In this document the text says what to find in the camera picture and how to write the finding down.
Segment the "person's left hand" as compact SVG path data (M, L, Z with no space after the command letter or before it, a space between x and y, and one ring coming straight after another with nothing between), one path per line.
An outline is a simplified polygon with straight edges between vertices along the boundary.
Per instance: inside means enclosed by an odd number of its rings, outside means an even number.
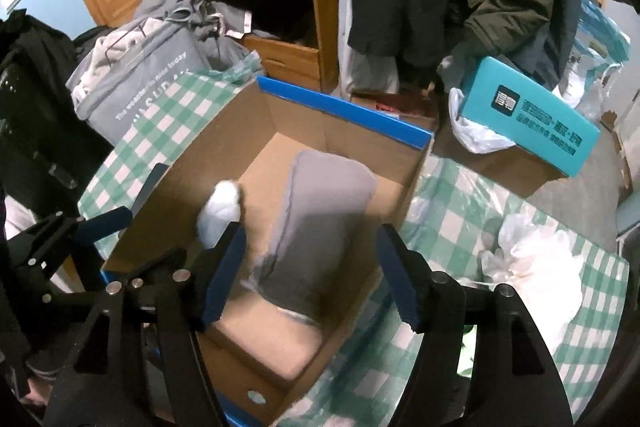
M35 405L36 407L46 407L49 404L52 392L52 384L50 381L32 376L27 380L29 385L29 393L21 397L20 402L25 405Z

